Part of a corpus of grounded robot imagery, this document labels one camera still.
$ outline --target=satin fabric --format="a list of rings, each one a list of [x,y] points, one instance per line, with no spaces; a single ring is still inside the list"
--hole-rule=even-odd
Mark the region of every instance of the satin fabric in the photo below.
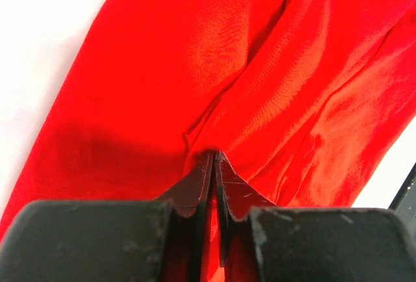
[[[206,149],[277,205],[350,206],[416,113],[415,43],[416,0],[107,0],[0,236],[35,199],[153,199]]]

